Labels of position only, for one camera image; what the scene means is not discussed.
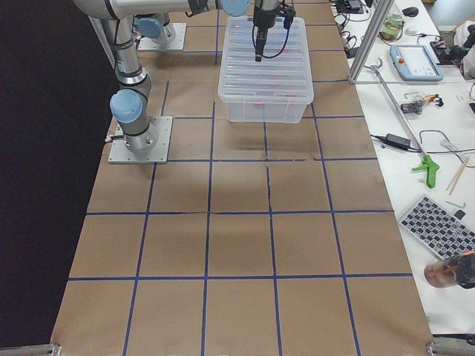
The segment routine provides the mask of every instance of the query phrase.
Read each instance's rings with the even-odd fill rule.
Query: black backdrop
[[[0,1],[0,347],[49,343],[117,89],[71,0]]]

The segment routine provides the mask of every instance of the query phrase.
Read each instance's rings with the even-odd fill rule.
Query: clear plastic container
[[[264,50],[273,56],[286,37],[283,19],[269,30]],[[285,51],[255,61],[252,18],[229,17],[217,92],[232,122],[299,122],[313,101],[312,72],[305,22],[295,18]]]

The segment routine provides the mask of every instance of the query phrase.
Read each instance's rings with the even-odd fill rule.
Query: tiled table surface
[[[425,355],[430,332],[330,6],[307,23],[299,124],[233,124],[222,12],[148,53],[167,165],[97,174],[52,341],[64,355]],[[184,21],[172,14],[173,22]]]

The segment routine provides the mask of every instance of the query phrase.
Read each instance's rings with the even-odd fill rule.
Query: metal base plate
[[[140,40],[139,52],[174,52],[183,50],[185,46],[186,24],[179,23],[172,25],[176,33],[173,41],[167,43],[165,46],[145,37]]]
[[[138,163],[159,163],[164,164],[168,159],[168,148],[170,146],[171,128],[173,125],[172,116],[153,116],[150,120],[151,129],[158,132],[157,143],[150,150],[135,153],[130,151],[123,139],[116,139],[112,142],[109,153],[109,163],[111,164],[138,164]],[[117,126],[115,135],[123,135],[120,126]]]

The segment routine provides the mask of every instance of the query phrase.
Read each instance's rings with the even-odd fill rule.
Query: white tabletop
[[[396,0],[395,3],[400,10],[409,6],[416,6],[419,9],[417,17],[404,18],[406,21],[404,27],[414,27],[418,33],[437,33],[436,26],[430,20],[420,0]],[[351,19],[365,19],[368,15],[366,13],[351,15]],[[345,28],[352,35],[358,37],[357,46],[361,44],[359,39],[364,35],[367,24],[369,22],[350,22]],[[417,37],[404,35],[397,43],[401,45],[415,44],[416,40]],[[428,45],[430,41],[433,41],[433,37],[421,38],[420,44]],[[375,64],[377,58],[383,60],[381,74],[387,82],[394,83],[389,86],[400,104],[411,101],[404,97],[408,93],[412,95],[418,93],[421,96],[437,93],[444,100],[445,105],[442,108],[429,105],[423,109],[422,115],[413,116],[410,123],[417,133],[428,129],[441,130],[458,149],[475,148],[475,114],[468,105],[470,102],[468,91],[471,84],[465,82],[457,68],[442,68],[445,78],[439,83],[414,85],[401,80],[390,59],[389,46],[382,43],[380,39],[376,40],[368,57],[367,65]],[[370,70],[363,69],[358,82],[366,82],[366,84],[356,85],[356,88],[371,134],[380,136],[395,134],[411,138],[412,146],[417,147],[384,92],[384,88],[379,84],[368,84],[378,82],[375,74]],[[446,150],[440,145],[443,140],[442,135],[424,133],[423,139],[427,151]],[[450,196],[446,188],[462,164],[455,155],[431,154],[432,159],[440,165],[440,169],[437,172],[436,187],[429,189],[425,184],[425,171],[411,171],[411,168],[421,164],[422,156],[420,154],[382,148],[378,143],[375,144],[375,147],[396,217],[399,218],[403,215],[415,201],[426,194],[451,213],[454,213],[458,208],[446,203],[447,201],[457,205],[466,203],[466,208],[463,209],[466,216],[462,222],[475,230],[475,189],[471,186],[475,182],[475,169],[467,168],[463,171],[457,187]],[[475,156],[471,159],[470,164],[475,165]],[[408,233],[401,230],[401,234],[432,333],[475,333],[475,308],[473,307],[475,289],[465,290],[458,286],[436,289],[429,285],[423,271],[425,266],[435,262],[436,258]]]

